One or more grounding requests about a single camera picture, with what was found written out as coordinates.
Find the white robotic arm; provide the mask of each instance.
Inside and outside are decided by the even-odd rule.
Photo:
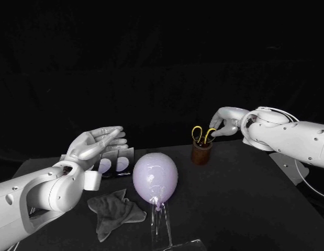
[[[280,111],[267,107],[258,107],[250,112],[235,107],[219,108],[215,115],[218,120],[224,120],[225,126],[211,136],[231,135],[238,127],[244,144],[263,151],[276,151],[324,168],[324,125],[297,121],[286,112],[277,113],[273,110]],[[215,115],[209,127],[214,127]]]
[[[84,132],[62,161],[0,183],[0,251],[73,208],[86,190],[84,172],[101,152],[127,148],[121,130],[123,127],[107,127]],[[37,209],[30,215],[27,207]]]

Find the scissors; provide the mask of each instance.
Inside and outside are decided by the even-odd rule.
[[[201,130],[201,134],[202,134],[202,129],[201,129],[201,127],[199,127],[199,126],[195,126],[195,127],[192,128],[192,138],[193,138],[193,130],[195,130],[196,128]],[[205,144],[205,143],[211,143],[212,140],[214,140],[214,138],[215,138],[215,137],[214,137],[214,138],[206,142],[206,137],[208,137],[208,134],[209,134],[211,131],[215,131],[215,129],[214,129],[214,128],[209,128],[209,129],[208,129],[206,134],[205,134],[205,142],[203,142],[203,144]],[[195,138],[193,138],[193,141],[195,141],[196,143],[199,143],[201,134],[199,134],[198,140],[195,140]]]

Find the balloon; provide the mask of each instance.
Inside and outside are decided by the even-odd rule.
[[[147,153],[133,168],[133,186],[143,200],[156,205],[157,211],[175,191],[176,181],[172,159],[162,153]]]

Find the yellow scissor handle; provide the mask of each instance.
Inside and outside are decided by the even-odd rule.
[[[195,138],[193,138],[193,129],[195,129],[195,128],[199,128],[199,129],[201,129],[201,127],[199,127],[199,126],[195,126],[195,127],[192,128],[192,139],[193,139],[193,141],[195,141]]]
[[[208,133],[209,133],[211,131],[215,131],[215,129],[214,129],[214,128],[209,128],[209,129],[208,129],[206,134],[205,134],[205,142],[206,142]]]

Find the black backdrop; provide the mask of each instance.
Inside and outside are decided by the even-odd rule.
[[[189,144],[222,106],[324,123],[324,6],[277,7],[134,14],[0,3],[3,165],[58,156],[104,126],[124,127],[136,149]]]

